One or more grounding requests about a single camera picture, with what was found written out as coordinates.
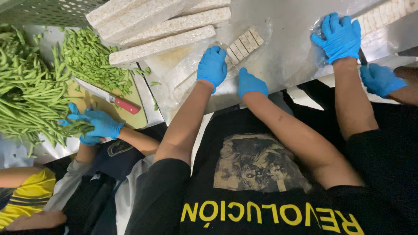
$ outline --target hand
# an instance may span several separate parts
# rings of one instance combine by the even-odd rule
[[[268,96],[268,88],[265,82],[249,74],[246,68],[240,70],[239,77],[238,95],[241,100],[247,92],[261,92]]]
[[[74,103],[69,103],[68,106],[69,106],[72,114],[76,114],[76,115],[80,114],[80,111],[78,110],[77,106]],[[91,111],[91,110],[93,110],[93,109],[92,108],[86,108],[86,110],[84,112]],[[61,126],[68,126],[70,124],[73,124],[73,122],[67,121],[67,120],[64,120],[64,119],[59,119],[58,124],[61,125]],[[85,144],[85,145],[88,145],[88,146],[94,146],[94,145],[100,143],[100,137],[98,137],[98,136],[85,136],[85,137],[80,136],[80,142],[82,144]]]
[[[124,125],[124,123],[117,123],[103,111],[89,109],[86,109],[83,115],[70,114],[68,118],[90,122],[95,128],[94,131],[88,132],[86,136],[111,137],[114,140],[116,140],[120,134],[121,127]]]
[[[227,52],[218,46],[213,46],[206,50],[206,53],[202,56],[202,60],[199,63],[197,69],[197,79],[203,79],[213,84],[214,90],[212,94],[215,94],[216,88],[227,77],[227,64],[225,63],[225,57]]]
[[[406,82],[392,73],[388,67],[370,64],[360,68],[362,81],[367,92],[386,98],[390,93],[408,86]]]
[[[328,56],[328,63],[344,57],[359,58],[361,44],[361,29],[358,20],[351,23],[350,16],[344,16],[341,24],[337,13],[325,17],[322,24],[325,40],[312,34],[312,41],[322,47]]]

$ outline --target yellow shirt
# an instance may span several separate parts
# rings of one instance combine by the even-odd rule
[[[8,204],[0,210],[0,229],[21,215],[41,212],[54,192],[55,174],[48,168],[27,178],[18,187]]]

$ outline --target white sleeve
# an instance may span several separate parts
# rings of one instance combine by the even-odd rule
[[[153,164],[154,155],[145,157],[139,160],[132,168],[131,173],[126,177],[127,179],[120,185],[115,195],[116,204],[116,227],[117,234],[125,234],[126,226],[132,214],[133,204],[135,201],[137,178],[143,173],[146,173]]]
[[[90,165],[72,161],[67,168],[67,173],[60,179],[54,187],[54,194],[44,207],[44,211],[62,210],[67,201],[76,191],[85,172],[90,169]]]

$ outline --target yellow cutting board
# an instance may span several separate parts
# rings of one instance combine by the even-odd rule
[[[131,79],[133,86],[131,86],[130,91],[132,94],[125,95],[123,99],[128,100],[136,105],[138,105],[141,109],[137,114],[131,114],[130,112],[124,109],[117,109],[114,104],[108,103],[106,100],[91,95],[89,92],[80,88],[81,92],[74,91],[77,88],[78,84],[73,83],[69,86],[68,89],[68,96],[69,97],[84,97],[83,100],[72,100],[80,110],[80,113],[83,113],[86,107],[92,106],[94,110],[101,110],[109,114],[115,121],[119,123],[125,123],[125,126],[131,129],[139,129],[143,128],[147,125],[147,117],[145,115],[144,107],[142,105],[141,98],[138,94],[138,91],[135,86],[135,82]],[[114,89],[114,95],[120,95],[120,91],[118,89]]]

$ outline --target perforated metal tray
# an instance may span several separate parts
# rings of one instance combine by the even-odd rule
[[[0,0],[0,22],[82,27],[86,14],[109,0]]]

